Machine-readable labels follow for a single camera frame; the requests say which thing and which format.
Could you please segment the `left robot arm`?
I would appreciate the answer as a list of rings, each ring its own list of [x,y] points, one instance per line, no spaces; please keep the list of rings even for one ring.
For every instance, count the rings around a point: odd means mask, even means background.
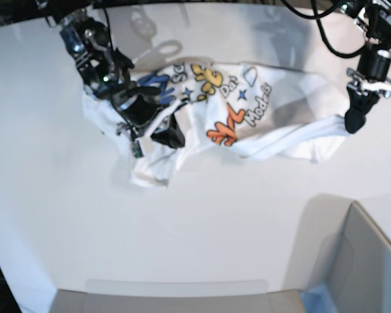
[[[357,68],[347,69],[350,105],[344,123],[346,131],[355,134],[380,98],[391,96],[391,1],[347,3],[344,13],[355,19],[366,39]]]

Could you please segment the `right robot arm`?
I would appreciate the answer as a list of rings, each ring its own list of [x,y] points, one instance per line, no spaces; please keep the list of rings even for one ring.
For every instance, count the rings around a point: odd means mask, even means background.
[[[113,46],[109,22],[89,16],[92,1],[37,1],[49,26],[59,28],[66,51],[73,58],[85,92],[103,100],[119,121],[115,133],[124,134],[136,157],[143,154],[141,139],[172,149],[185,146],[185,137],[173,115],[166,110],[173,102],[167,88],[169,76],[149,74],[136,81],[130,75],[134,64]]]

